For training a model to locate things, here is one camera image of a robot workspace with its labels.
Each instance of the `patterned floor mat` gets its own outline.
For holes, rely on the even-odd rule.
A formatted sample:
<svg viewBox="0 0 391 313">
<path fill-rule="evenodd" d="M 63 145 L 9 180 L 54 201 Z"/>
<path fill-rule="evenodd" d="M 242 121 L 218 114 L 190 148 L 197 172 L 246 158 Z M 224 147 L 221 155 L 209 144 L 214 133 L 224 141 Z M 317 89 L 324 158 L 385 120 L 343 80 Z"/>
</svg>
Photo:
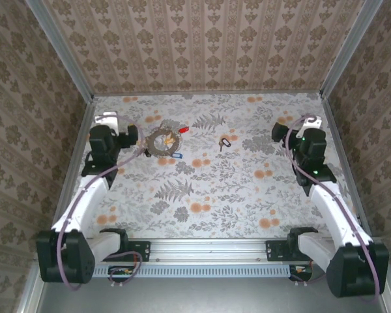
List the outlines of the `patterned floor mat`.
<svg viewBox="0 0 391 313">
<path fill-rule="evenodd" d="M 270 131 L 305 113 L 320 115 L 326 162 L 352 206 L 319 95 L 170 95 L 97 97 L 96 114 L 117 111 L 146 136 L 163 125 L 190 127 L 174 158 L 139 156 L 119 170 L 90 226 L 125 228 L 134 238 L 285 237 L 293 226 L 328 234 L 320 212 L 295 183 L 291 165 Z M 120 130 L 127 124 L 120 121 Z M 231 147 L 220 152 L 218 142 Z M 136 149 L 125 149 L 119 161 Z M 90 151 L 87 143 L 84 157 Z"/>
</svg>

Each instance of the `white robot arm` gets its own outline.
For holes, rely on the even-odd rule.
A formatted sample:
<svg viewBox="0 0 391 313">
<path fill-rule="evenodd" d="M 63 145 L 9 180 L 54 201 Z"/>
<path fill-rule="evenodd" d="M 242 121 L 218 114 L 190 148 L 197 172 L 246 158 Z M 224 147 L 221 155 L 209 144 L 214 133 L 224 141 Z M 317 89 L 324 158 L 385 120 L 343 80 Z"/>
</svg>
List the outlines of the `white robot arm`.
<svg viewBox="0 0 391 313">
<path fill-rule="evenodd" d="M 300 130 L 289 132 L 279 123 L 272 129 L 272 139 L 282 140 L 283 147 L 292 150 L 297 183 L 322 214 L 332 236 L 332 242 L 328 242 L 316 229 L 293 228 L 285 251 L 291 256 L 311 258 L 326 272 L 336 297 L 374 294 L 378 287 L 382 293 L 388 250 L 382 243 L 373 242 L 344 202 L 336 178 L 324 164 L 326 140 L 320 126 L 321 118 L 316 117 L 306 118 Z"/>
<path fill-rule="evenodd" d="M 135 145 L 138 140 L 136 126 L 130 125 L 128 134 L 119 132 L 117 118 L 113 117 L 116 112 L 106 112 L 104 115 L 110 116 L 96 120 L 99 125 L 90 130 L 91 152 L 85 159 L 76 195 L 51 230 L 40 232 L 36 238 L 40 273 L 45 282 L 62 281 L 61 268 L 57 264 L 57 238 L 61 232 L 61 258 L 69 283 L 90 281 L 96 262 L 103 261 L 110 254 L 126 252 L 128 247 L 125 230 L 102 230 L 93 239 L 89 239 L 91 236 L 88 234 L 93 215 L 111 188 L 117 169 L 104 173 L 117 164 L 122 148 Z"/>
</svg>

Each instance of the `purple cable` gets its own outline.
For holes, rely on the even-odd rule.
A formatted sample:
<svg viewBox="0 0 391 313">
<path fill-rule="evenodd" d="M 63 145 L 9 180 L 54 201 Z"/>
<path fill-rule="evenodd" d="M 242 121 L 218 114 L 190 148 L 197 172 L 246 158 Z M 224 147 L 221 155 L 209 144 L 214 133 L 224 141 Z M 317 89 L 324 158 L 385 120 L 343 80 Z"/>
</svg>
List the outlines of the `purple cable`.
<svg viewBox="0 0 391 313">
<path fill-rule="evenodd" d="M 138 129 L 139 136 L 140 136 L 141 139 L 140 139 L 140 143 L 139 143 L 139 149 L 130 158 L 128 158 L 127 160 L 125 160 L 125 161 L 123 161 L 121 163 L 119 163 L 118 165 L 114 165 L 112 168 L 109 168 L 106 171 L 103 171 L 102 173 L 98 174 L 96 177 L 91 179 L 85 185 L 85 187 L 78 194 L 78 197 L 74 200 L 74 203 L 72 204 L 71 210 L 68 212 L 68 215 L 66 216 L 66 220 L 64 221 L 63 227 L 61 228 L 61 231 L 59 232 L 58 240 L 57 240 L 57 263 L 58 263 L 58 268 L 59 268 L 59 274 L 61 274 L 61 278 L 62 278 L 65 286 L 67 286 L 72 291 L 79 290 L 79 288 L 81 287 L 81 284 L 79 284 L 77 286 L 71 285 L 70 282 L 68 281 L 68 279 L 66 278 L 66 275 L 65 275 L 65 272 L 64 272 L 64 265 L 63 265 L 62 255 L 61 255 L 61 249 L 62 249 L 64 232 L 66 230 L 66 227 L 68 226 L 68 221 L 72 218 L 72 215 L 74 214 L 74 211 L 75 211 L 78 203 L 80 202 L 80 200 L 83 197 L 83 195 L 86 193 L 87 189 L 90 188 L 90 186 L 93 183 L 95 183 L 95 181 L 97 181 L 97 179 L 105 176 L 106 174 L 110 173 L 111 171 L 116 170 L 117 168 L 120 168 L 120 167 L 124 166 L 126 163 L 129 163 L 131 160 L 136 158 L 140 154 L 140 151 L 143 149 L 143 143 L 145 142 L 145 137 L 143 135 L 142 128 L 137 123 L 133 122 L 131 119 L 129 119 L 129 118 L 125 117 L 125 116 L 112 114 L 112 115 L 101 115 L 101 116 L 97 117 L 96 120 L 104 119 L 106 117 L 117 117 L 117 118 L 120 118 L 120 119 L 124 119 L 125 121 L 127 121 L 129 123 L 134 124 L 136 126 L 136 128 Z"/>
<path fill-rule="evenodd" d="M 317 278 L 315 278 L 315 279 L 313 279 L 313 280 L 302 280 L 300 277 L 298 277 L 297 275 L 293 275 L 293 274 L 291 274 L 291 277 L 294 277 L 294 278 L 297 279 L 299 282 L 305 282 L 306 284 L 312 284 L 312 283 L 314 283 L 314 282 L 318 282 L 318 281 L 324 279 L 324 277 L 326 277 L 326 274 L 323 274 L 323 275 L 321 275 L 320 277 L 317 277 Z"/>
<path fill-rule="evenodd" d="M 324 184 L 320 183 L 317 179 L 315 179 L 314 177 L 308 175 L 308 173 L 306 173 L 304 170 L 302 170 L 300 168 L 300 166 L 297 165 L 297 163 L 293 160 L 293 158 L 290 155 L 290 152 L 289 152 L 289 137 L 290 137 L 291 133 L 293 132 L 294 127 L 296 127 L 297 124 L 305 121 L 308 118 L 314 118 L 314 120 L 317 119 L 317 117 L 315 115 L 307 114 L 307 115 L 301 117 L 300 119 L 297 119 L 293 123 L 293 125 L 290 127 L 290 129 L 288 130 L 288 133 L 287 133 L 287 135 L 285 137 L 285 154 L 287 155 L 288 159 L 290 160 L 290 162 L 293 164 L 294 168 L 297 171 L 299 171 L 302 175 L 306 176 L 313 183 L 315 183 L 315 184 L 319 185 L 321 188 L 323 188 L 328 194 L 330 194 L 333 197 L 334 201 L 336 201 L 336 203 L 339 205 L 340 210 L 342 211 L 343 215 L 345 216 L 347 223 L 351 227 L 353 233 L 356 235 L 356 238 L 358 239 L 358 241 L 359 241 L 359 243 L 360 243 L 360 245 L 362 247 L 362 250 L 364 251 L 365 257 L 366 257 L 366 259 L 368 261 L 369 268 L 371 269 L 372 276 L 373 276 L 373 281 L 375 283 L 375 295 L 374 295 L 373 299 L 371 301 L 369 301 L 369 302 L 371 302 L 371 303 L 375 302 L 376 300 L 378 300 L 378 296 L 379 296 L 379 278 L 378 278 L 377 270 L 375 269 L 375 266 L 374 266 L 374 264 L 372 262 L 371 256 L 369 255 L 368 248 L 366 248 L 364 240 L 362 239 L 362 237 L 358 233 L 358 230 L 355 227 L 355 225 L 353 224 L 353 221 L 351 220 L 351 217 L 349 216 L 349 214 L 347 214 L 346 209 L 344 208 L 343 204 L 338 199 L 337 195 L 335 195 L 335 193 L 333 193 Z"/>
<path fill-rule="evenodd" d="M 128 282 L 131 281 L 132 278 L 134 278 L 136 276 L 136 274 L 139 272 L 139 269 L 141 268 L 142 266 L 142 263 L 143 263 L 143 258 L 142 258 L 142 255 L 139 253 L 139 252 L 136 252 L 136 251 L 128 251 L 128 252 L 122 252 L 122 253 L 118 253 L 118 254 L 112 254 L 110 256 L 108 256 L 106 259 L 112 259 L 112 258 L 118 258 L 119 256 L 129 256 L 129 255 L 135 255 L 135 256 L 138 256 L 139 258 L 139 264 L 138 264 L 138 267 L 136 267 L 136 269 L 134 270 L 134 272 L 129 276 L 128 279 L 126 279 L 124 282 L 122 282 L 122 284 L 127 284 Z M 114 282 L 113 281 L 113 274 L 119 270 L 121 270 L 122 268 L 121 267 L 118 267 L 116 269 L 113 269 L 111 272 L 110 272 L 110 276 L 109 276 L 109 280 L 110 282 Z"/>
</svg>

